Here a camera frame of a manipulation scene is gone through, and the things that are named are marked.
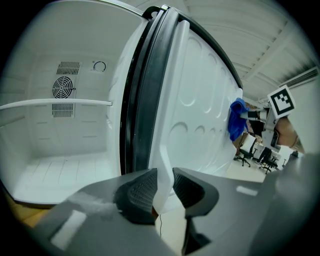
fan vent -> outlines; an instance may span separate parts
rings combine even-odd
[[[66,99],[70,96],[73,88],[72,81],[67,76],[59,77],[53,84],[52,93],[56,99]]]
[[[77,75],[80,68],[80,62],[62,61],[59,64],[57,75]]]
[[[313,67],[285,82],[280,84],[280,87],[287,85],[290,89],[304,85],[305,83],[308,83],[310,81],[313,81],[316,79],[316,77],[319,75],[319,70],[317,67]]]
[[[74,114],[72,103],[52,104],[52,115],[54,118],[71,118]]]

white desk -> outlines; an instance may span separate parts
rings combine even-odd
[[[255,143],[254,146],[253,146],[253,150],[252,152],[254,152],[256,149],[256,152],[254,153],[253,155],[253,158],[256,158],[256,159],[259,159],[262,151],[264,151],[265,149],[265,146],[263,144],[260,144],[260,143]],[[272,153],[271,153],[271,157],[270,159],[272,159],[272,157],[275,157],[277,159],[280,159],[281,158],[281,155],[275,151],[272,150]]]

white rod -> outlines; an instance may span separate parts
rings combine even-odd
[[[12,109],[24,106],[44,105],[44,104],[55,104],[55,103],[80,103],[84,105],[104,105],[112,106],[111,101],[93,100],[93,99],[81,99],[81,98],[37,98],[28,99],[9,103],[0,106],[0,110]]]

ceiling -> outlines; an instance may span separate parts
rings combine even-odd
[[[243,84],[258,101],[285,81],[316,66],[299,26],[270,0],[122,0],[145,11],[175,7],[202,25],[221,45]]]

refrigerator floor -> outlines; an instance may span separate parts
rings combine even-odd
[[[59,204],[79,189],[119,176],[106,153],[34,159],[21,173],[12,197],[33,204]]]

